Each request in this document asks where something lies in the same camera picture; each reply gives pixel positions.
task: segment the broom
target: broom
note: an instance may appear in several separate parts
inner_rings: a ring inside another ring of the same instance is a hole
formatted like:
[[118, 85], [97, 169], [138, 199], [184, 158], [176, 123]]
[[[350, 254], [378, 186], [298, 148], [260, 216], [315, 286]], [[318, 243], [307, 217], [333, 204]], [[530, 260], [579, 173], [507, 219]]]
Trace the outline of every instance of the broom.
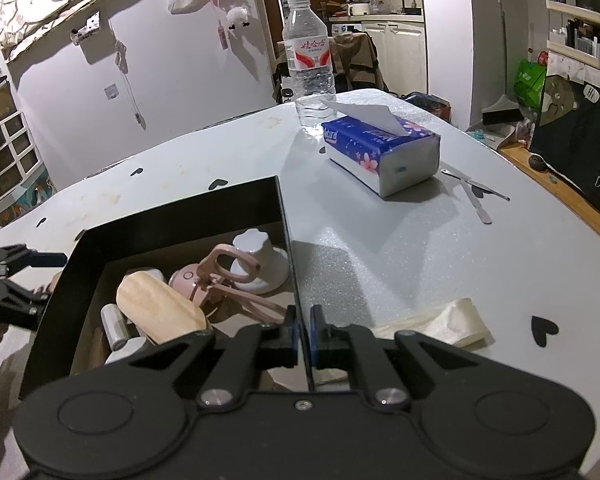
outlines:
[[498, 0], [500, 5], [500, 18], [502, 19], [502, 51], [504, 53], [504, 92], [496, 104], [482, 110], [482, 124], [516, 123], [524, 120], [520, 112], [518, 103], [513, 102], [507, 96], [507, 87], [509, 83], [509, 60], [507, 58], [507, 22], [502, 9], [502, 0]]

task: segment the hanging charm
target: hanging charm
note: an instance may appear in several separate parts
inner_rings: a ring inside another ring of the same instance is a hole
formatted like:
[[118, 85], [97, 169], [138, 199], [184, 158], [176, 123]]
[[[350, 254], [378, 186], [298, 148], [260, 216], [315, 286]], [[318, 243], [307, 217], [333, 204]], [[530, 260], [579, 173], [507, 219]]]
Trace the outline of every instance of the hanging charm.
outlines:
[[218, 36], [220, 37], [220, 45], [222, 45], [222, 50], [227, 50], [229, 48], [229, 43], [226, 40], [226, 32], [224, 31], [224, 27], [220, 22], [218, 22]]
[[229, 22], [229, 30], [235, 30], [236, 25], [243, 27], [249, 26], [249, 11], [247, 7], [232, 7], [226, 14], [226, 20]]

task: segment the white sheep plush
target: white sheep plush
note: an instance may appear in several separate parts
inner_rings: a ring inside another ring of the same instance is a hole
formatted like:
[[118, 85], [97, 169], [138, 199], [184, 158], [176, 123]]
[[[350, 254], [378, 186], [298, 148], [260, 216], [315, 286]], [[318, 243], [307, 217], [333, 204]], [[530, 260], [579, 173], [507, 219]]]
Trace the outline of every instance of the white sheep plush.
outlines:
[[229, 30], [234, 30], [236, 25], [249, 26], [249, 11], [247, 7], [232, 7], [226, 14], [226, 20], [230, 23]]

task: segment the water bottle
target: water bottle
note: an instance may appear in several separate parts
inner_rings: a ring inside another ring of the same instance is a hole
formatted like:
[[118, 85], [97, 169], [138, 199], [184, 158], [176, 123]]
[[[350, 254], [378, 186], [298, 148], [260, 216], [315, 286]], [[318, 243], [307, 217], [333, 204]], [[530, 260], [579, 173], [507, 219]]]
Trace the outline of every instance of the water bottle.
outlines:
[[289, 17], [282, 30], [300, 124], [311, 129], [336, 118], [320, 100], [335, 101], [327, 26], [315, 15], [309, 0], [286, 0]]

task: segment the screw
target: screw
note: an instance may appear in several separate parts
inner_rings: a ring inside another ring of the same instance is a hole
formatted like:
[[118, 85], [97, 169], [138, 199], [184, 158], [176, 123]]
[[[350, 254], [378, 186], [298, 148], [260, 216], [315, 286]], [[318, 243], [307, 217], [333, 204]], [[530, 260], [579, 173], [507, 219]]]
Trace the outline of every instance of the screw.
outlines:
[[382, 388], [376, 391], [376, 400], [380, 404], [391, 406], [401, 404], [407, 400], [407, 394], [400, 388]]
[[233, 398], [231, 392], [222, 388], [212, 388], [200, 395], [200, 400], [207, 406], [224, 406], [231, 402]]
[[300, 410], [301, 412], [310, 410], [313, 406], [314, 404], [310, 400], [298, 400], [295, 403], [296, 410]]

